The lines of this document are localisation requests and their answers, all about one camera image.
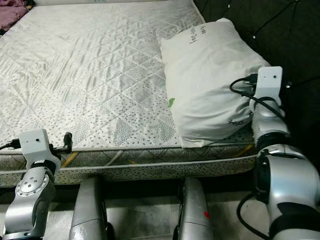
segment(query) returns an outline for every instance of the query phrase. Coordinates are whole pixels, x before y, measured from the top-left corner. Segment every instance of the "cable connector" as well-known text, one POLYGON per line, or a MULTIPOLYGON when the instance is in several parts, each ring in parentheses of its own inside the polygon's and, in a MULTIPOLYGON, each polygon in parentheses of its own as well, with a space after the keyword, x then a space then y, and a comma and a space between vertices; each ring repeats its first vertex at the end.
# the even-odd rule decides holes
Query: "cable connector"
POLYGON ((252 85, 255 85, 257 83, 257 80, 258 80, 258 74, 257 73, 253 73, 253 74, 250 74, 244 78, 241 78, 243 81, 249 83, 249 84, 252 84, 252 85))
POLYGON ((7 143, 8 148, 20 149, 20 141, 19 138, 12 139, 9 143, 7 143))

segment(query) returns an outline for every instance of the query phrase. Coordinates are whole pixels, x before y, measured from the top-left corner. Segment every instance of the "mattress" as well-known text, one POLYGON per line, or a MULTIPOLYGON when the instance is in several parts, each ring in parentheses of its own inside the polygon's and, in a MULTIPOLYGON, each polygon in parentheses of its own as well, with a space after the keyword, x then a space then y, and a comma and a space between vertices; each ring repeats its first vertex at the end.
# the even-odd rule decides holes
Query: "mattress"
MULTIPOLYGON (((142 170, 147 164, 159 171, 171 163, 233 163, 239 156, 247 156, 237 162, 243 166, 229 172, 247 171, 253 158, 249 127, 208 147, 180 147, 160 40, 201 23, 189 0, 35 7, 0 38, 0 139, 45 128, 60 146, 71 132, 74 153, 63 156, 62 165, 69 171, 139 169, 115 180, 152 179, 142 170)), ((8 186, 25 161, 20 152, 0 154, 0 186, 8 186)), ((214 168, 212 175, 228 172, 214 168)))

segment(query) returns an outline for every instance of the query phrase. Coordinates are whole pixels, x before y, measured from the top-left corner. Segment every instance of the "screw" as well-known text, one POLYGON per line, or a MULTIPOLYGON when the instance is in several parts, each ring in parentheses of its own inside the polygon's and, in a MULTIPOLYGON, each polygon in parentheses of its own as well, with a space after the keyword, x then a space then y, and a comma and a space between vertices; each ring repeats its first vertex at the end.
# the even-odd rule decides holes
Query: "screw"
POLYGON ((285 85, 285 88, 289 89, 292 86, 292 82, 288 81, 285 85))

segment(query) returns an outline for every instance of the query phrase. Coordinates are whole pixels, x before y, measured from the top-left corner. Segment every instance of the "pillow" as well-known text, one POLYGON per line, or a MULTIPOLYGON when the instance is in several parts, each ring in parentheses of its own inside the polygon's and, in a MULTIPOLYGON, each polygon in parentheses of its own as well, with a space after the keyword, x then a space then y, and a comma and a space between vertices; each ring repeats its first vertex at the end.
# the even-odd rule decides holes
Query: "pillow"
POLYGON ((161 40, 167 98, 183 148, 224 139, 251 120, 249 99, 229 90, 269 64, 222 18, 161 40))

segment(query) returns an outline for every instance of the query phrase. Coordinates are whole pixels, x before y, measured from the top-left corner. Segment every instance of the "black headboard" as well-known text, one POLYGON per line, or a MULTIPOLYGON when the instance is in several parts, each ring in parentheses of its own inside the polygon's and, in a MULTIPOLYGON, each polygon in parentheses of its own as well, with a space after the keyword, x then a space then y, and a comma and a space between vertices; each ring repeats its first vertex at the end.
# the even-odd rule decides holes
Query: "black headboard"
POLYGON ((206 22, 230 19, 241 38, 272 66, 293 140, 320 167, 320 0, 194 0, 206 22))

